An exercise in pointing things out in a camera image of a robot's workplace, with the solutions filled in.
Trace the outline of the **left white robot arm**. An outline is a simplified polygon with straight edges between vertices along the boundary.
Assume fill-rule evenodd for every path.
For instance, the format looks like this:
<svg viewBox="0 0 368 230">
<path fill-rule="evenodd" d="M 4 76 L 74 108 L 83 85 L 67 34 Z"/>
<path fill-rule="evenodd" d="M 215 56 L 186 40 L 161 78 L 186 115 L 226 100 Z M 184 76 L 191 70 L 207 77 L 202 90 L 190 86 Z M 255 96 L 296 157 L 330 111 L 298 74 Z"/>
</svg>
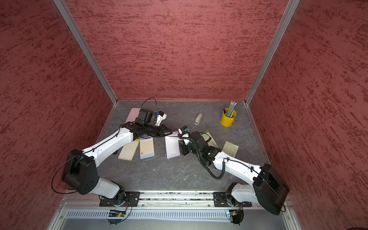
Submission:
<svg viewBox="0 0 368 230">
<path fill-rule="evenodd" d="M 74 149 L 59 168 L 61 180 L 75 193 L 96 194 L 110 200 L 114 206 L 121 206 L 126 200 L 123 186 L 99 176 L 97 168 L 110 155 L 133 141 L 144 137 L 166 137 L 172 134 L 162 122 L 167 115 L 163 111 L 152 112 L 140 109 L 135 121 L 120 124 L 118 130 L 82 151 Z"/>
</svg>

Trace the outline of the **green memo pad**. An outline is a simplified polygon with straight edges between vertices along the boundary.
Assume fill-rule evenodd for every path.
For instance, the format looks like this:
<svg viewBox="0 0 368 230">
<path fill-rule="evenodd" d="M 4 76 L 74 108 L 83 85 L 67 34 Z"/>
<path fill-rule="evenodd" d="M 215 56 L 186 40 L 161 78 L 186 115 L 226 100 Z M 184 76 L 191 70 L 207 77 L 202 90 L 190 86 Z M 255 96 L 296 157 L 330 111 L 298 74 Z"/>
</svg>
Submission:
<svg viewBox="0 0 368 230">
<path fill-rule="evenodd" d="M 214 138 L 211 136 L 210 132 L 208 130 L 200 132 L 201 136 L 204 138 L 205 142 L 209 145 L 209 146 L 213 146 L 218 148 L 218 144 L 216 143 L 216 141 L 214 140 Z"/>
</svg>

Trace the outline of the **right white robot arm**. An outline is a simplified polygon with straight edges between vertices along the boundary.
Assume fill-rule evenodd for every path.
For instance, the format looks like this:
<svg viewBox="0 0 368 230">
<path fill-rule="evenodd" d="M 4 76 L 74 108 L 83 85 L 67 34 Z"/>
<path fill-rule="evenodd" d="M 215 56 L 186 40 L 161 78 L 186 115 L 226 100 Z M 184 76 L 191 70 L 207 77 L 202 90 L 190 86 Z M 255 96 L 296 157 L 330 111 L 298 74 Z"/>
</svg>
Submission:
<svg viewBox="0 0 368 230">
<path fill-rule="evenodd" d="M 225 173 L 229 173 L 245 182 L 243 185 L 234 183 L 228 188 L 225 194 L 228 203 L 235 206 L 255 202 L 273 215 L 285 212 L 284 203 L 290 188 L 273 166 L 238 160 L 210 146 L 197 131 L 191 133 L 184 128 L 179 131 L 178 139 L 180 153 L 184 156 L 194 154 L 212 178 L 220 180 Z"/>
</svg>

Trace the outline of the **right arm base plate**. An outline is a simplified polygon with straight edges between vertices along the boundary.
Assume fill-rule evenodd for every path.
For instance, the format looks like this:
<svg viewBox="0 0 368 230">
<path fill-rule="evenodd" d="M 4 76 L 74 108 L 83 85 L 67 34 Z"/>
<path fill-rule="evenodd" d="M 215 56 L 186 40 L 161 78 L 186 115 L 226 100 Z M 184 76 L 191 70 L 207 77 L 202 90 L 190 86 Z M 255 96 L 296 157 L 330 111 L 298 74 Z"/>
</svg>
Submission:
<svg viewBox="0 0 368 230">
<path fill-rule="evenodd" d="M 213 200 L 215 207 L 248 208 L 252 207 L 251 202 L 238 202 L 232 195 L 226 192 L 214 192 Z"/>
</svg>

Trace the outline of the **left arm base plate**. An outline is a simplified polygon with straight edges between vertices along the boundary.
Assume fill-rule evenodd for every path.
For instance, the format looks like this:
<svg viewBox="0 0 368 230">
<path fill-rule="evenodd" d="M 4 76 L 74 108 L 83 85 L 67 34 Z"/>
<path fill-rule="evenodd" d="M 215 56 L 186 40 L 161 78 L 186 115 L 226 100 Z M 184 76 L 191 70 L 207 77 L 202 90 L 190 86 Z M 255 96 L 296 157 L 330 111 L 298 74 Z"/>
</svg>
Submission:
<svg viewBox="0 0 368 230">
<path fill-rule="evenodd" d="M 114 198 L 107 198 L 105 196 L 99 196 L 100 207 L 136 207 L 140 199 L 141 192 L 137 191 L 125 191 L 119 192 Z"/>
</svg>

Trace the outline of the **torn green memo page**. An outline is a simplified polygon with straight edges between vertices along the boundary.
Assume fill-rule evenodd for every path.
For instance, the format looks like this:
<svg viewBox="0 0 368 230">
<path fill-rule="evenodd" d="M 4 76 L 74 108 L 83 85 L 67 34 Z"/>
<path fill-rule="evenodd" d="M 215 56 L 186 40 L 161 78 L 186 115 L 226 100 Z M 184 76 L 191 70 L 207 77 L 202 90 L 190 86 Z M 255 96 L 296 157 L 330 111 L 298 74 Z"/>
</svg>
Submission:
<svg viewBox="0 0 368 230">
<path fill-rule="evenodd" d="M 235 158 L 238 149 L 239 149 L 239 146 L 227 141 L 225 142 L 225 145 L 223 146 L 222 151 L 225 152 L 227 155 Z"/>
</svg>

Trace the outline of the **purple grid memo pad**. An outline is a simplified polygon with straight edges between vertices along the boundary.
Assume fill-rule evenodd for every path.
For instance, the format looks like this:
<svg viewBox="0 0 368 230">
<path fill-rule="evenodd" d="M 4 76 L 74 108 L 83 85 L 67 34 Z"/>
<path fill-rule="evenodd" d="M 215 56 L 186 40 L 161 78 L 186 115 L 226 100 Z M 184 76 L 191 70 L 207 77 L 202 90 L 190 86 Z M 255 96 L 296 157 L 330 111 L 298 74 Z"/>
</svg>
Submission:
<svg viewBox="0 0 368 230">
<path fill-rule="evenodd" d="M 171 159 L 180 156 L 178 131 L 165 137 L 166 157 Z"/>
</svg>

